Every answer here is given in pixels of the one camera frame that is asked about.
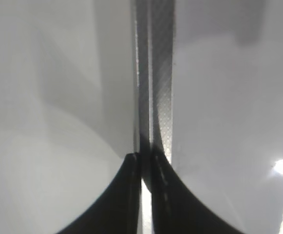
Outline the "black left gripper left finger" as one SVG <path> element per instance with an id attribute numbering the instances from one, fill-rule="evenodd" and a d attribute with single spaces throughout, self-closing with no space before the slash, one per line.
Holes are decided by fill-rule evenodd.
<path id="1" fill-rule="evenodd" d="M 127 154 L 102 195 L 60 234 L 135 234 L 141 193 L 141 156 Z"/>

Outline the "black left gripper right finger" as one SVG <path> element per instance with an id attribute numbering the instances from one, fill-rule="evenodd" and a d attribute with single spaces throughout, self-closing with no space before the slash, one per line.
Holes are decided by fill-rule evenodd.
<path id="1" fill-rule="evenodd" d="M 239 234 L 185 186 L 164 153 L 153 148 L 151 206 L 156 234 Z"/>

